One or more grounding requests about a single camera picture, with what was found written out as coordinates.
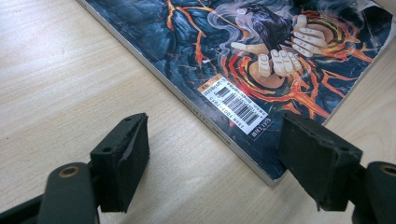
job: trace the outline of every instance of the light wood surface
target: light wood surface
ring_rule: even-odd
[[[266,186],[77,1],[0,1],[0,212],[140,112],[148,167],[128,213],[102,223],[350,223],[353,204],[317,212],[289,173]],[[364,166],[396,163],[395,115],[392,41],[326,126]]]

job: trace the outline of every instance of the barcode sticker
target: barcode sticker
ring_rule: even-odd
[[[198,91],[245,134],[254,139],[271,123],[268,114],[222,75],[216,75]]]

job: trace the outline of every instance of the illustrated cover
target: illustrated cover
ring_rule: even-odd
[[[78,1],[269,185],[283,114],[323,123],[393,38],[368,0]]]

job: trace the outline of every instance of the table surface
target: table surface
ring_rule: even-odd
[[[396,39],[326,124],[364,166],[396,163],[395,96]],[[0,212],[140,112],[148,167],[128,213],[102,223],[350,223],[353,204],[317,212],[290,173],[265,185],[77,1],[0,1]]]

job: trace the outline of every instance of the book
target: book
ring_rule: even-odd
[[[78,1],[268,185],[283,114],[325,122],[394,37],[368,0]]]

